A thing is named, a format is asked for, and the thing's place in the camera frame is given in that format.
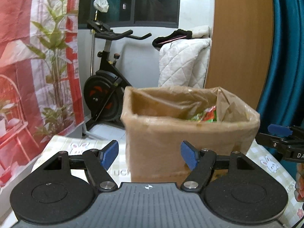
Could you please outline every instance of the blue gripper pad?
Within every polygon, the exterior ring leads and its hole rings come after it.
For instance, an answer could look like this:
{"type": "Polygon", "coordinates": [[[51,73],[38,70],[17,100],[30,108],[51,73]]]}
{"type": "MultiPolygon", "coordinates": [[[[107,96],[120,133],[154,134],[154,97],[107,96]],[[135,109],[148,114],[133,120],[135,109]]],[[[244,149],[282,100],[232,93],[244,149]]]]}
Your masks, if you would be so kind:
{"type": "Polygon", "coordinates": [[[292,135],[292,131],[288,127],[284,127],[276,124],[269,125],[268,132],[280,137],[288,137],[292,135]]]}
{"type": "Polygon", "coordinates": [[[185,141],[181,143],[180,150],[181,156],[183,157],[185,163],[188,165],[189,169],[194,170],[198,164],[198,157],[200,152],[189,142],[185,141]]]}
{"type": "Polygon", "coordinates": [[[108,170],[113,164],[114,160],[118,156],[119,146],[116,140],[111,141],[108,145],[104,147],[103,157],[101,159],[101,165],[108,170]]]}

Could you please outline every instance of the knob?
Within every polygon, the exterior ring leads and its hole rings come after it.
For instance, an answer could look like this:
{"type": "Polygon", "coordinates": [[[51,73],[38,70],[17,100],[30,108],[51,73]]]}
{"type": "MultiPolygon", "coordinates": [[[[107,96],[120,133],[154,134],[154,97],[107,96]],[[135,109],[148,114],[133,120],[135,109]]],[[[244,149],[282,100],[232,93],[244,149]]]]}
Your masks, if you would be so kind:
{"type": "Polygon", "coordinates": [[[118,53],[115,53],[114,54],[114,59],[119,59],[120,58],[120,55],[118,53]]]}

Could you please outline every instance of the exercise bike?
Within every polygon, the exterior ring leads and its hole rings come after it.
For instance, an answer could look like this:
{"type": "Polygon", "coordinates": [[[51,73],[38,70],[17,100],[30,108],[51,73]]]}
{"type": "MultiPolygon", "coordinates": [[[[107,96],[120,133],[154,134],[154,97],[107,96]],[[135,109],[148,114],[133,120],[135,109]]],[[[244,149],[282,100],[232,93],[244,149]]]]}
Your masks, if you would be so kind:
{"type": "Polygon", "coordinates": [[[122,38],[143,40],[151,37],[148,33],[142,37],[133,36],[133,31],[128,30],[124,33],[114,33],[105,23],[89,20],[88,29],[92,32],[91,48],[91,76],[87,79],[84,86],[84,99],[91,111],[91,119],[86,122],[86,129],[89,131],[97,122],[109,122],[111,125],[124,127],[120,121],[123,108],[124,89],[131,84],[116,68],[117,60],[120,58],[118,53],[114,54],[114,61],[109,61],[110,48],[112,41],[122,38]],[[105,39],[104,50],[98,52],[101,58],[99,70],[93,75],[93,57],[95,51],[95,39],[105,39]]]}

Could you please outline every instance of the white quilted blanket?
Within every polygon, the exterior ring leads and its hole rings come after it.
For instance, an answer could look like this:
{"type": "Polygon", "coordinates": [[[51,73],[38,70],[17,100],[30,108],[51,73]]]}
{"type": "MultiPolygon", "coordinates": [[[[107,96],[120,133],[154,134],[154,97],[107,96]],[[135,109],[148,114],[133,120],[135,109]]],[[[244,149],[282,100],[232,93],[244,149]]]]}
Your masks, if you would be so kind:
{"type": "Polygon", "coordinates": [[[159,54],[158,86],[203,88],[209,52],[210,38],[179,39],[165,44],[159,54]]]}

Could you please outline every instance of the bike handlebar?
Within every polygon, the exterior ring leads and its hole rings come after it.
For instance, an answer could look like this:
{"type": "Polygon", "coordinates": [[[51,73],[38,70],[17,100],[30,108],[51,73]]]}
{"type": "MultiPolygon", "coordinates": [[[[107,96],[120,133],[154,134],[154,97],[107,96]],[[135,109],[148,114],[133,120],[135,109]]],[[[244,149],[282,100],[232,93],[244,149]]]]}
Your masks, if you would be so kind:
{"type": "Polygon", "coordinates": [[[133,36],[133,35],[130,35],[130,36],[127,36],[127,38],[130,38],[130,39],[137,39],[137,40],[144,40],[144,39],[147,39],[149,37],[151,37],[152,34],[151,33],[148,33],[142,37],[138,37],[138,36],[133,36]]]}
{"type": "Polygon", "coordinates": [[[98,39],[106,39],[106,40],[119,40],[122,38],[125,38],[127,36],[130,36],[133,33],[132,30],[128,30],[126,32],[123,33],[114,33],[114,32],[98,32],[95,33],[95,37],[98,39]]]}

